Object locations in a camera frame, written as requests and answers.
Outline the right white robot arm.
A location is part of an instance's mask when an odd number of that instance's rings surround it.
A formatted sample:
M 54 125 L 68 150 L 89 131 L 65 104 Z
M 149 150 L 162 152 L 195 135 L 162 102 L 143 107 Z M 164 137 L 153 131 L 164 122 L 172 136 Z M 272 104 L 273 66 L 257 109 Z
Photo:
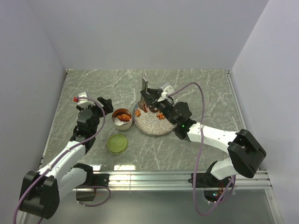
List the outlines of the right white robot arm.
M 240 174 L 253 178 L 266 157 L 266 151 L 252 133 L 246 129 L 238 132 L 224 131 L 205 126 L 202 121 L 191 119 L 191 111 L 186 102 L 174 104 L 171 101 L 171 87 L 140 91 L 146 105 L 157 109 L 175 126 L 174 133 L 181 140 L 201 142 L 217 148 L 229 158 L 214 162 L 206 174 L 206 182 L 215 187 L 229 176 Z

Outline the orange chicken wing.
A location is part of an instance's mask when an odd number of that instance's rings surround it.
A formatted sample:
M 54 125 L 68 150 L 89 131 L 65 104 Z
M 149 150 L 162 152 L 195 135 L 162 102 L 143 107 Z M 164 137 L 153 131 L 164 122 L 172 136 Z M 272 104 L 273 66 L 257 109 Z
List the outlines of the orange chicken wing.
M 117 116 L 117 118 L 120 120 L 120 121 L 124 121 L 124 122 L 129 122 L 131 120 L 131 117 L 127 114 L 119 114 Z

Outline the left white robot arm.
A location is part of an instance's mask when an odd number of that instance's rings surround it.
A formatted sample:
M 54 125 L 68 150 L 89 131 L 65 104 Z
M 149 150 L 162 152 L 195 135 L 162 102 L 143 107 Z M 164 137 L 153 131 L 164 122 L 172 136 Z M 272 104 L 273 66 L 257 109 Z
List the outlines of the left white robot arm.
M 60 201 L 74 188 L 95 187 L 93 168 L 78 160 L 87 154 L 102 130 L 105 121 L 100 119 L 114 111 L 112 100 L 102 97 L 93 100 L 81 93 L 74 102 L 79 113 L 73 135 L 49 164 L 25 174 L 16 211 L 50 219 Z

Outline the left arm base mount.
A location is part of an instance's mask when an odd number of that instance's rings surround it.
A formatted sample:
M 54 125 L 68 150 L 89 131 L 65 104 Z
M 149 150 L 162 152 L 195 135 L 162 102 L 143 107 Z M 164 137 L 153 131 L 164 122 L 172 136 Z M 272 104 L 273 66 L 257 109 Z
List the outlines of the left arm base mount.
M 108 187 L 110 174 L 96 174 L 94 173 L 92 166 L 83 163 L 77 163 L 73 166 L 73 168 L 79 168 L 86 174 L 85 181 L 81 184 L 81 186 Z

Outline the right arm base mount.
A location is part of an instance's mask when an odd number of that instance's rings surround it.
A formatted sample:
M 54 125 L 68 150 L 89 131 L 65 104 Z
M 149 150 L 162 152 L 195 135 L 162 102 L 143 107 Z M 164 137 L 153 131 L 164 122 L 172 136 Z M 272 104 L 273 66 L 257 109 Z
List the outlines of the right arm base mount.
M 195 181 L 193 181 L 194 171 L 197 171 L 198 166 L 194 166 L 193 172 L 191 173 L 191 178 L 188 179 L 188 182 L 194 186 L 195 188 L 224 188 L 228 185 L 232 176 L 227 176 L 222 180 L 218 180 L 211 174 L 212 168 L 216 164 L 217 161 L 214 161 L 205 172 L 197 172 L 195 175 Z

